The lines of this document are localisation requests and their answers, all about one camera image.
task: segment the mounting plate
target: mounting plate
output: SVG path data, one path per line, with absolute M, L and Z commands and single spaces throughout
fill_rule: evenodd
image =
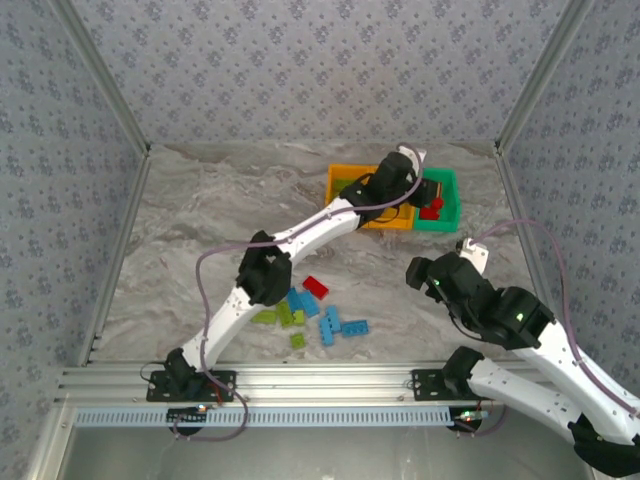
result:
M 481 400 L 472 393 L 459 395 L 452 392 L 444 384 L 442 370 L 411 370 L 411 388 L 416 402 L 433 400 Z
M 236 388 L 237 374 L 233 370 L 211 370 L 211 374 L 228 385 Z M 233 402 L 233 395 L 221 388 L 215 388 L 204 373 L 196 373 L 193 376 L 194 383 L 201 383 L 202 388 L 193 395 L 187 397 L 185 392 L 179 391 L 172 383 L 171 377 L 164 370 L 157 370 L 151 374 L 149 387 L 147 388 L 147 402 L 198 402 L 198 403 L 227 403 Z

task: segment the patterned wallpaper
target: patterned wallpaper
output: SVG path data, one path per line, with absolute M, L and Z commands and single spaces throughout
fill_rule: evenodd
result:
M 596 2 L 508 153 L 562 243 L 581 346 L 640 395 L 640 4 Z M 558 269 L 538 237 L 547 277 Z
M 566 0 L 74 0 L 151 142 L 493 139 Z
M 0 478 L 77 361 L 137 160 L 44 0 L 0 8 Z

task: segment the lego brick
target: lego brick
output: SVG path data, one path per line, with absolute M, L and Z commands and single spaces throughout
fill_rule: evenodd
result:
M 335 305 L 329 305 L 327 307 L 326 315 L 329 319 L 329 326 L 331 326 L 332 333 L 339 333 L 341 330 L 340 327 L 340 317 L 338 316 L 338 307 Z
M 323 317 L 318 322 L 320 326 L 320 336 L 322 337 L 322 344 L 325 347 L 330 347 L 333 345 L 333 333 L 331 333 L 331 326 L 329 325 L 329 319 L 327 317 Z
M 282 328 L 287 328 L 293 325 L 293 315 L 291 314 L 291 310 L 289 310 L 289 305 L 287 302 L 280 302 L 276 305 L 276 312 L 278 312 L 278 317 L 280 317 L 280 324 Z
M 320 308 L 318 307 L 316 300 L 313 298 L 313 295 L 311 295 L 311 292 L 300 292 L 298 294 L 298 298 L 302 303 L 302 309 L 304 310 L 304 313 L 307 314 L 307 317 L 314 317 L 320 313 Z
M 358 335 L 366 335 L 367 333 L 369 333 L 369 325 L 366 320 L 342 323 L 343 337 L 356 337 Z
M 293 324 L 304 325 L 304 311 L 296 310 L 295 312 L 293 312 Z
M 307 279 L 302 282 L 302 286 L 309 290 L 311 294 L 318 300 L 322 300 L 329 293 L 329 289 L 321 284 L 318 280 L 313 278 L 311 275 L 309 275 Z
M 295 333 L 291 335 L 290 338 L 291 338 L 291 346 L 293 347 L 294 350 L 298 350 L 306 346 L 306 343 L 304 341 L 304 335 L 302 335 L 301 333 Z
M 289 310 L 295 312 L 296 310 L 302 310 L 302 303 L 300 302 L 300 298 L 298 297 L 298 292 L 294 287 L 289 289 L 287 293 L 287 303 L 289 304 Z
M 264 323 L 268 325 L 275 325 L 278 316 L 273 310 L 263 310 L 257 313 L 251 321 L 253 323 Z

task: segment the orange bin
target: orange bin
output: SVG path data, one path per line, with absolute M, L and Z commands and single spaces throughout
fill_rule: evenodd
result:
M 365 173 L 375 172 L 377 168 L 377 166 L 372 165 L 329 165 L 329 181 L 324 198 L 325 206 L 329 205 L 344 187 Z M 400 206 L 399 212 L 395 208 L 387 208 L 381 217 L 367 223 L 364 228 L 412 230 L 415 214 L 416 209 L 404 203 Z

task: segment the green tray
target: green tray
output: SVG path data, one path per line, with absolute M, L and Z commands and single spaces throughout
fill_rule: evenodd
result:
M 460 223 L 460 195 L 456 172 L 448 168 L 425 168 L 422 177 L 442 183 L 444 206 L 440 210 L 438 220 L 420 220 L 420 211 L 416 209 L 413 229 L 427 232 L 456 232 Z

